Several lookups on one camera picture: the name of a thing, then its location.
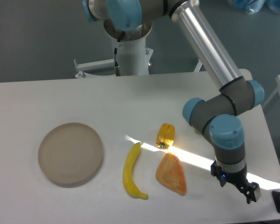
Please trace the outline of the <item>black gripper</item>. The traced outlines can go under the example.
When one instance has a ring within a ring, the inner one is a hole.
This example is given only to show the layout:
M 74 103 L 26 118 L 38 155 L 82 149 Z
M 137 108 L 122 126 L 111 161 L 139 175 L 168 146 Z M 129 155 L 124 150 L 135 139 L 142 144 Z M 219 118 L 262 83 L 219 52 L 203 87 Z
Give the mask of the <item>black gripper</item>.
M 257 202 L 261 197 L 260 186 L 256 182 L 248 182 L 247 166 L 245 165 L 240 171 L 231 173 L 223 171 L 223 167 L 214 162 L 210 167 L 210 173 L 216 177 L 223 187 L 227 182 L 233 184 L 240 193 L 246 197 L 247 204 Z

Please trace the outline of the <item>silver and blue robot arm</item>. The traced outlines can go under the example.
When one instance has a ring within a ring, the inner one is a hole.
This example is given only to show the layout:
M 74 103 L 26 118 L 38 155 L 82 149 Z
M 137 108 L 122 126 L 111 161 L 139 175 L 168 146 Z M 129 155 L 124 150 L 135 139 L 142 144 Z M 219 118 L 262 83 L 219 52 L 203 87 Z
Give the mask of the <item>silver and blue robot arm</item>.
M 238 115 L 260 105 L 262 86 L 245 80 L 199 8 L 197 0 L 84 0 L 82 5 L 89 21 L 103 21 L 106 32 L 114 39 L 113 59 L 116 76 L 148 74 L 147 49 L 120 53 L 120 48 L 145 37 L 152 22 L 169 16 L 189 41 L 220 94 L 210 100 L 189 100 L 182 110 L 187 123 L 214 148 L 211 175 L 221 186 L 234 185 L 248 203 L 256 202 L 260 187 L 247 180 L 245 134 Z

